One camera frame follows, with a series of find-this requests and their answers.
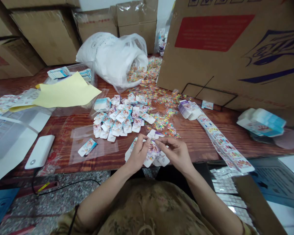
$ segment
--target wall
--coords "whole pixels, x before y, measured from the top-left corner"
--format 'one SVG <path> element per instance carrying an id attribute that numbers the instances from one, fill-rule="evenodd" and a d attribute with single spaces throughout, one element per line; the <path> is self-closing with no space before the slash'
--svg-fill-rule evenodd
<path id="1" fill-rule="evenodd" d="M 118 3 L 128 2 L 129 0 L 79 0 L 81 4 L 81 11 L 89 11 L 89 10 L 97 10 L 102 8 L 108 8 L 110 5 L 115 5 Z M 167 19 L 171 13 L 173 7 L 174 0 L 158 0 L 158 15 L 157 15 L 157 29 L 156 29 L 156 37 L 155 37 L 155 48 L 154 52 L 157 52 L 157 32 L 158 29 L 165 26 Z"/>

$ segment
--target granite floor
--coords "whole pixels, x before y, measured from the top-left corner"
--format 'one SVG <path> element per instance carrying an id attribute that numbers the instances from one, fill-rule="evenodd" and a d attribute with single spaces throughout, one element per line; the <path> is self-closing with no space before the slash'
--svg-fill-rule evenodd
<path id="1" fill-rule="evenodd" d="M 144 168 L 144 174 L 148 178 L 155 178 L 159 167 Z M 99 183 L 106 181 L 110 177 L 110 171 L 93 171 L 75 174 L 64 174 L 41 177 L 37 179 L 35 185 L 45 184 L 47 182 L 58 181 L 59 187 L 69 183 L 94 179 Z M 94 191 L 99 185 L 93 181 L 85 181 L 66 187 L 54 193 L 36 196 L 28 195 L 15 199 L 10 207 L 11 216 L 4 220 L 0 225 L 0 235 L 10 234 L 12 232 L 35 225 L 35 229 L 28 233 L 30 235 L 47 235 L 56 228 L 58 217 L 81 203 L 84 198 Z"/>

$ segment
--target cardboard box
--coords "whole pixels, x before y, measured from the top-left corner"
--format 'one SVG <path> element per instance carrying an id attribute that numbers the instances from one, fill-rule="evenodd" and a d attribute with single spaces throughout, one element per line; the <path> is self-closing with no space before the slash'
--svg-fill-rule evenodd
<path id="1" fill-rule="evenodd" d="M 158 0 L 143 0 L 116 5 L 120 37 L 137 33 L 147 45 L 147 53 L 155 47 Z"/>
<path id="2" fill-rule="evenodd" d="M 0 79 L 34 76 L 42 68 L 33 48 L 22 39 L 0 41 Z"/>
<path id="3" fill-rule="evenodd" d="M 79 0 L 1 0 L 7 9 L 46 6 L 81 7 Z"/>
<path id="4" fill-rule="evenodd" d="M 253 224 L 263 235 L 287 235 L 250 175 L 233 177 L 239 196 L 248 205 Z"/>
<path id="5" fill-rule="evenodd" d="M 114 20 L 111 8 L 75 12 L 73 16 L 83 42 L 98 32 L 107 32 L 119 37 L 118 23 Z"/>
<path id="6" fill-rule="evenodd" d="M 294 125 L 294 0 L 177 0 L 157 85 Z"/>
<path id="7" fill-rule="evenodd" d="M 80 44 L 65 11 L 14 12 L 11 16 L 47 65 L 76 63 Z"/>
<path id="8" fill-rule="evenodd" d="M 133 24 L 128 26 L 119 26 L 120 37 L 137 33 L 146 41 L 147 53 L 152 54 L 155 46 L 157 21 L 141 24 Z"/>
<path id="9" fill-rule="evenodd" d="M 0 37 L 11 36 L 20 36 L 20 31 L 9 16 L 8 10 L 0 2 Z"/>

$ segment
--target yellow paper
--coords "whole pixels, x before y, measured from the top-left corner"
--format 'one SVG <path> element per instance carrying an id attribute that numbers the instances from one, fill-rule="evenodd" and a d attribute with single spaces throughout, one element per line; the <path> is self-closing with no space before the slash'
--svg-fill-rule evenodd
<path id="1" fill-rule="evenodd" d="M 33 104 L 45 108 L 86 105 L 101 93 L 94 86 L 88 85 L 79 72 L 56 84 L 40 84 L 40 89 Z"/>
<path id="2" fill-rule="evenodd" d="M 32 107 L 36 107 L 37 105 L 27 105 L 27 106 L 17 106 L 17 107 L 12 107 L 9 109 L 10 112 L 12 113 L 15 113 L 15 112 L 18 112 L 18 111 L 22 111 L 22 110 L 25 110 L 25 109 L 29 109 L 29 108 L 32 108 Z"/>

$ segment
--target table surface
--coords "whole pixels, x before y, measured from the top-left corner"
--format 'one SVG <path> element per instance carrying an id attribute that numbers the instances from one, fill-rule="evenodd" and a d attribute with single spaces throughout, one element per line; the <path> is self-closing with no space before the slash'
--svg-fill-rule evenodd
<path id="1" fill-rule="evenodd" d="M 33 77 L 0 80 L 0 97 L 7 94 L 18 95 L 24 90 L 35 88 L 35 85 L 44 82 L 47 78 L 47 71 L 50 69 L 51 68 L 45 68 Z M 113 86 L 106 83 L 101 78 L 98 78 L 98 88 L 100 90 L 103 88 L 109 89 L 108 97 L 113 97 L 117 94 Z M 201 104 L 201 100 L 193 99 L 193 101 Z M 165 109 L 165 107 L 160 104 L 153 103 L 153 106 L 156 106 L 159 111 Z M 208 109 L 204 109 L 204 112 L 224 136 L 246 158 L 294 153 L 294 150 L 286 150 L 278 146 L 252 141 L 248 132 L 236 124 L 237 118 L 240 115 L 237 111 L 224 108 L 222 112 Z M 217 154 L 206 132 L 197 120 L 189 121 L 188 119 L 184 119 L 179 113 L 173 117 L 171 122 L 180 134 L 181 140 L 186 142 L 193 162 L 221 160 L 221 157 Z M 92 125 L 92 123 L 93 120 L 88 118 L 88 113 L 68 117 L 50 117 L 49 121 L 38 135 L 38 137 L 50 134 L 55 135 L 55 140 L 45 165 L 46 172 L 48 172 L 48 170 L 53 172 L 54 169 L 54 174 L 111 170 L 120 168 L 125 163 L 124 154 L 134 138 L 138 135 L 137 133 L 130 133 L 128 136 L 117 137 L 118 151 L 115 153 L 69 165 L 73 142 L 73 139 L 71 139 L 71 131 L 75 128 Z M 141 133 L 147 134 L 146 127 L 141 129 Z M 12 170 L 7 177 L 27 177 L 33 175 L 33 170 L 24 169 L 33 147 L 34 145 L 28 151 L 24 160 Z"/>

